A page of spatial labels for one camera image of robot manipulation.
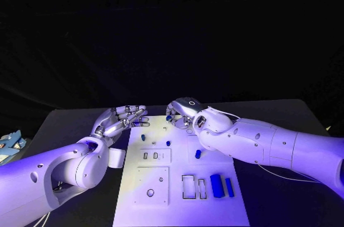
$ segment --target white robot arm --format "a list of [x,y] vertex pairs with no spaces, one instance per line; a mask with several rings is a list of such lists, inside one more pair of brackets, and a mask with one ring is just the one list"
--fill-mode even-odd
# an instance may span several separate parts
[[344,198],[344,138],[291,131],[264,121],[239,118],[193,98],[169,104],[167,120],[177,128],[190,125],[208,150],[252,164],[284,167],[313,177]]
[[34,222],[98,185],[108,166],[123,167],[126,151],[110,146],[126,129],[150,126],[146,114],[146,106],[108,109],[95,121],[91,136],[0,167],[2,226]]

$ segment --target blue block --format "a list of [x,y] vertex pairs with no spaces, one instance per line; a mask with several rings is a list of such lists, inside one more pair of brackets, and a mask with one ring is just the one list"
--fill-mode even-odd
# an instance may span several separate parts
[[225,180],[226,180],[226,186],[228,186],[229,197],[235,197],[231,179],[226,178]]
[[222,185],[221,175],[219,174],[212,175],[211,181],[212,181],[212,188],[213,188],[213,196],[216,198],[222,198],[225,196],[225,189]]
[[199,159],[201,158],[201,150],[196,151],[195,157]]

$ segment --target cable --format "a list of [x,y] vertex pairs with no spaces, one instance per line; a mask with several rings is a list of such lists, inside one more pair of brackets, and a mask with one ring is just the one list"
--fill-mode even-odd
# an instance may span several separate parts
[[211,106],[208,106],[208,107],[209,107],[211,109],[213,109],[215,111],[218,111],[219,113],[228,114],[228,115],[231,115],[231,116],[235,116],[238,119],[241,119],[241,117],[239,117],[238,115],[231,114],[231,113],[226,113],[226,112],[224,112],[224,111],[221,111],[221,110],[212,108]]
[[48,221],[49,215],[51,215],[51,212],[48,213],[48,216],[47,216],[47,219],[45,219],[45,223]]
[[288,178],[288,177],[284,177],[284,176],[280,176],[278,174],[275,174],[274,172],[271,172],[271,171],[268,171],[272,175],[275,175],[275,176],[278,176],[278,177],[281,177],[281,178],[284,178],[284,179],[287,179],[287,180],[293,180],[293,181],[304,181],[304,182],[313,182],[313,183],[320,183],[319,181],[307,181],[307,180],[298,180],[298,179],[293,179],[293,178]]
[[38,221],[36,225],[34,227],[38,226],[38,224],[42,222],[44,218],[47,217],[47,214],[42,216],[41,220]]

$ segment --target white cylinder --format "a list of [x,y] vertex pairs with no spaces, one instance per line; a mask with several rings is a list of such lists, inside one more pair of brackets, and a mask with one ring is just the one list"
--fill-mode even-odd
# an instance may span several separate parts
[[126,150],[110,148],[110,165],[108,166],[111,168],[124,167],[124,158],[126,158]]

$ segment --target gray table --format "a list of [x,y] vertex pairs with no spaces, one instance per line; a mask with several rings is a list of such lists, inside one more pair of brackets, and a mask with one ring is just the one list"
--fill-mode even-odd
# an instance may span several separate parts
[[[291,130],[329,135],[301,100],[219,103],[212,106],[241,117],[267,121]],[[94,121],[104,110],[52,111],[25,157],[64,147],[88,136]],[[149,115],[165,115],[166,106],[150,106],[149,112]],[[116,148],[127,149],[129,137],[130,131],[126,131]],[[265,172],[260,166],[239,160],[235,160],[235,169],[252,226],[344,225],[344,201],[327,186],[285,180]],[[271,167],[270,170],[300,178],[296,173],[281,168]],[[72,198],[51,213],[47,226],[111,227],[121,177],[123,169],[108,168],[100,185]]]

